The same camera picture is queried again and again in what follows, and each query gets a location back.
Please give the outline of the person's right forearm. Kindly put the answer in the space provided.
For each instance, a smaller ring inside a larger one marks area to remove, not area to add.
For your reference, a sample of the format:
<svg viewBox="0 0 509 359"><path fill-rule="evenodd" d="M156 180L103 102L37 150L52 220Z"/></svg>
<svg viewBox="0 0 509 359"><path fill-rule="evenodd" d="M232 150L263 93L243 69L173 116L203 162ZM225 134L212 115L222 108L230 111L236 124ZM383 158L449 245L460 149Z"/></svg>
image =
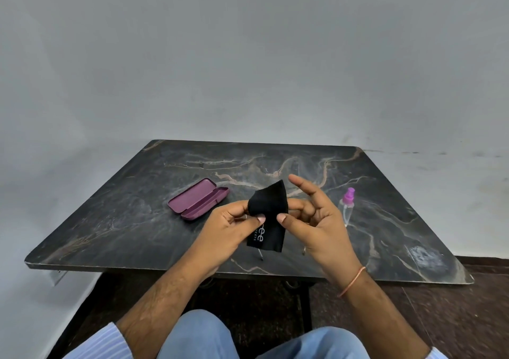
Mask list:
<svg viewBox="0 0 509 359"><path fill-rule="evenodd" d="M350 305L360 340L371 359L425 359L431 347L398 311L384 290L359 267L331 277Z"/></svg>

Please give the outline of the person's left hand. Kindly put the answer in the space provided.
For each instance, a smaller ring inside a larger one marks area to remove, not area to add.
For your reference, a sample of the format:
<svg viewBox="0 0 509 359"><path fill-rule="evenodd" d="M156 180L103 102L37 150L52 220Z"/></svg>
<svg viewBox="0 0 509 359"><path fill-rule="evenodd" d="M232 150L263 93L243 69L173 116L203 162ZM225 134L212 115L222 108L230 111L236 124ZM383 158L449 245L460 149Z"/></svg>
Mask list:
<svg viewBox="0 0 509 359"><path fill-rule="evenodd" d="M234 230L234 219L247 213L248 201L236 201L212 210L186 258L201 280L212 276L247 238Z"/></svg>

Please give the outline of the blue jeans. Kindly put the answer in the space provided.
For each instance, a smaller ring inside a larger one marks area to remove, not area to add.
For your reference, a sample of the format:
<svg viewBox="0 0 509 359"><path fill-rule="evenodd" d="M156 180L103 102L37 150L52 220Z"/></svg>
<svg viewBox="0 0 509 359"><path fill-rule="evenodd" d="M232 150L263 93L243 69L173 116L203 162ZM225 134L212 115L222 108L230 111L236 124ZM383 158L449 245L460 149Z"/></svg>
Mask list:
<svg viewBox="0 0 509 359"><path fill-rule="evenodd" d="M179 318L157 359L239 359L226 325L205 310L192 310ZM257 359L370 359L353 333L326 326L259 355Z"/></svg>

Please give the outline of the light blue striped shirt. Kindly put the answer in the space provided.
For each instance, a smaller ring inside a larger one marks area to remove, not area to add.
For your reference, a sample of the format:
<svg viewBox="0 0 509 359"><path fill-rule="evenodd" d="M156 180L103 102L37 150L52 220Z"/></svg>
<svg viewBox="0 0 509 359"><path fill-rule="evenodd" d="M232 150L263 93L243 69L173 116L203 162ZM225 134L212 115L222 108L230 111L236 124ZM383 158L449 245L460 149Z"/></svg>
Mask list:
<svg viewBox="0 0 509 359"><path fill-rule="evenodd" d="M124 337L110 323L69 352L64 359L133 359L133 357Z"/></svg>

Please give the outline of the clear spray bottle pink cap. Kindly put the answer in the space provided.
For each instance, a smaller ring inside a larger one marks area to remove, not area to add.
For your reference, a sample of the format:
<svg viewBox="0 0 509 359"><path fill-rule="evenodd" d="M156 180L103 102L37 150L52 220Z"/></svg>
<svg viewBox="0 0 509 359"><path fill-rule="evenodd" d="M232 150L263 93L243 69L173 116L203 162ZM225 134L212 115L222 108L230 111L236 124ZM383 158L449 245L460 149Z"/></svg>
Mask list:
<svg viewBox="0 0 509 359"><path fill-rule="evenodd" d="M351 215L353 213L354 208L354 198L355 198L355 189L349 187L344 194L343 198L340 200L340 206L342 211L342 217L345 224L345 227L348 226Z"/></svg>

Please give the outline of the black cleaning cloth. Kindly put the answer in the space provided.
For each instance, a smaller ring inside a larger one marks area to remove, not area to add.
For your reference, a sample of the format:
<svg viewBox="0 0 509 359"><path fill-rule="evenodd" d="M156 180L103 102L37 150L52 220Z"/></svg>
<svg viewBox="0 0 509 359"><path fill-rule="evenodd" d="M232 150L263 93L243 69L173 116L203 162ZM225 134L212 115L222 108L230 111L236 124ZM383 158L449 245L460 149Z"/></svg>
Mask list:
<svg viewBox="0 0 509 359"><path fill-rule="evenodd" d="M249 199L247 213L251 217L263 215L265 222L246 238L246 245L281 253L286 230L278 222L277 215L288 213L288 210L287 193L282 180L257 190Z"/></svg>

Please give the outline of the person's left forearm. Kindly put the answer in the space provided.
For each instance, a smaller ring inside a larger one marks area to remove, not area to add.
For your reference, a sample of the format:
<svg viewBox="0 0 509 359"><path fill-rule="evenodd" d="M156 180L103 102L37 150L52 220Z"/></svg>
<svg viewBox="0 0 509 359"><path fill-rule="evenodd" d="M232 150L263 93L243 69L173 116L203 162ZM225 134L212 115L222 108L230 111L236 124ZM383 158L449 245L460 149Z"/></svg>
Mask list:
<svg viewBox="0 0 509 359"><path fill-rule="evenodd" d="M190 298L218 266L208 255L186 253L116 323L133 359L156 359Z"/></svg>

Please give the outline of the person's right hand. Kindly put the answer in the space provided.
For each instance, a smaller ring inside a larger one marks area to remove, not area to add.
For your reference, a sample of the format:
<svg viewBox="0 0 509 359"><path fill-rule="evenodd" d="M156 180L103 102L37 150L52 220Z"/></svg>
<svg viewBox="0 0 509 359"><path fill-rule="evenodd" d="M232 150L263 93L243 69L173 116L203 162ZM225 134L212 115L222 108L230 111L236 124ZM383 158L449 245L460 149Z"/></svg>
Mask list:
<svg viewBox="0 0 509 359"><path fill-rule="evenodd" d="M327 279L337 285L331 278L333 275L346 275L363 267L353 250L342 214L314 183L293 174L288 179L309 197L308 200L288 199L288 214L292 215L290 210L302 211L302 215L292 216L314 227L313 244L306 251L322 267Z"/></svg>

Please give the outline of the purple eyeglasses case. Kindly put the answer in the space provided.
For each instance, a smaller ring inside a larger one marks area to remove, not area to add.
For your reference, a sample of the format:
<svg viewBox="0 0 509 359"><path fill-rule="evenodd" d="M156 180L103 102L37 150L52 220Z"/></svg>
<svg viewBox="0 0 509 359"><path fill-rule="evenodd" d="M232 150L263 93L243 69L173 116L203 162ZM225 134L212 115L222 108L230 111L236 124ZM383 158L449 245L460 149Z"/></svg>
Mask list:
<svg viewBox="0 0 509 359"><path fill-rule="evenodd" d="M228 187L219 187L209 178L203 178L168 201L168 207L185 221L194 221L205 215L230 193Z"/></svg>

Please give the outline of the thin metal eyeglasses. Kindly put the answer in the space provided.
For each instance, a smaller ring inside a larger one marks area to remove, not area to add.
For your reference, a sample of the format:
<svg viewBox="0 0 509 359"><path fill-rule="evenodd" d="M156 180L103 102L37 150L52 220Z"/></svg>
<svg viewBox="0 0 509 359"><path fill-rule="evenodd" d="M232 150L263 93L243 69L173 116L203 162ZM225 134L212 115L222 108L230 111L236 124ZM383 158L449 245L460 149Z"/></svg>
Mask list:
<svg viewBox="0 0 509 359"><path fill-rule="evenodd" d="M294 214L295 214L296 216L300 216L300 215L302 215L302 211L299 211L299 210L290 210L290 213L291 213L292 215L294 215ZM244 215L242 215L242 216L238 219L238 221L245 221L245 220L247 220L248 218L250 218L249 214L244 214ZM260 250L260 249L257 249L257 250L258 250L258 254L260 255L260 259L263 261L263 260L264 260L264 258L263 258L263 255L262 255L261 250ZM306 256L306 247L305 247L305 246L302 248L302 250L301 250L301 254L302 254L303 256Z"/></svg>

